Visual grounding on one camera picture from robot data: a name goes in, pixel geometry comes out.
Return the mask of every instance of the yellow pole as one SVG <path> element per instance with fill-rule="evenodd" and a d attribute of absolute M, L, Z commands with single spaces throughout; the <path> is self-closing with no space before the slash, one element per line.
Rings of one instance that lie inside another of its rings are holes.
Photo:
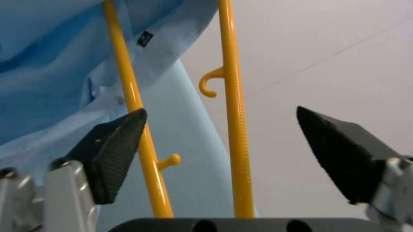
<path fill-rule="evenodd" d="M 248 154 L 247 127 L 245 123 L 241 72 L 237 50 L 236 32 L 231 0 L 219 0 L 223 67 L 207 73 L 200 81 L 201 92 L 215 97 L 216 92 L 206 88 L 211 78 L 224 78 L 227 104 L 229 149 L 234 198 L 237 218 L 253 218 L 250 158 Z"/>
<path fill-rule="evenodd" d="M 128 49 L 117 18 L 115 5 L 111 0 L 106 0 L 102 3 L 102 6 L 112 39 L 128 110 L 134 111 L 143 108 Z M 178 164 L 180 161 L 179 156 L 177 157 L 177 155 L 174 154 L 172 158 L 158 162 L 148 124 L 145 125 L 142 133 L 138 152 L 154 216 L 157 218 L 172 218 L 174 214 L 169 202 L 161 169 Z"/>

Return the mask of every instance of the pale blue surface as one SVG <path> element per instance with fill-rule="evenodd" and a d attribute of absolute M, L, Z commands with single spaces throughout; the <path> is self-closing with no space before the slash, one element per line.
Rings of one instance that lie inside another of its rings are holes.
<path fill-rule="evenodd" d="M 163 172 L 175 215 L 233 217 L 229 156 L 181 62 L 141 89 L 159 158 L 174 152 L 182 158 L 178 167 Z M 119 85 L 102 88 L 99 97 L 76 114 L 0 146 L 0 164 L 33 173 L 41 183 L 51 160 L 65 155 L 96 123 L 125 114 L 123 103 Z M 136 157 L 116 202 L 101 208 L 98 231 L 151 216 Z"/>

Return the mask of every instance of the blue cloth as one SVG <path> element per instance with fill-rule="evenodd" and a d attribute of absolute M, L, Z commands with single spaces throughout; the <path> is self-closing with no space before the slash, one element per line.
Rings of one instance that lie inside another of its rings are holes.
<path fill-rule="evenodd" d="M 116 1 L 177 217 L 232 217 L 229 156 L 180 61 L 216 11 L 215 0 Z M 148 31 L 146 47 L 136 44 Z M 42 184 L 47 166 L 97 123 L 126 113 L 100 0 L 0 0 L 0 168 Z M 139 159 L 98 231 L 151 217 Z"/>
<path fill-rule="evenodd" d="M 118 82 L 102 0 L 0 0 L 0 145 L 44 130 Z M 139 83 L 154 83 L 200 35 L 215 0 L 118 0 Z M 145 48 L 136 41 L 153 34 Z"/>

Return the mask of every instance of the white wall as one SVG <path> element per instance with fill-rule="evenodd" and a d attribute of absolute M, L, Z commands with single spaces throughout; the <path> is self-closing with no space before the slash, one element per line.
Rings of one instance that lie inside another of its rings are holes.
<path fill-rule="evenodd" d="M 411 0 L 234 0 L 254 196 L 268 217 L 363 217 L 313 157 L 297 121 L 303 105 L 355 121 L 413 154 Z M 221 65 L 218 19 L 184 55 L 197 86 Z M 202 97 L 227 145 L 222 80 Z"/>

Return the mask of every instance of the yellow hook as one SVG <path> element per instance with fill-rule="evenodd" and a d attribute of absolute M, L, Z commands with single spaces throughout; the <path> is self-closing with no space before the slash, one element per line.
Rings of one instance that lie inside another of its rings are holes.
<path fill-rule="evenodd" d="M 220 67 L 205 74 L 199 81 L 199 90 L 207 97 L 214 98 L 217 92 L 207 89 L 207 81 L 211 78 L 224 78 L 224 68 Z"/>
<path fill-rule="evenodd" d="M 169 158 L 158 162 L 157 166 L 158 166 L 159 170 L 163 170 L 163 169 L 168 168 L 170 166 L 177 166 L 180 163 L 181 163 L 181 156 L 174 153 Z"/>

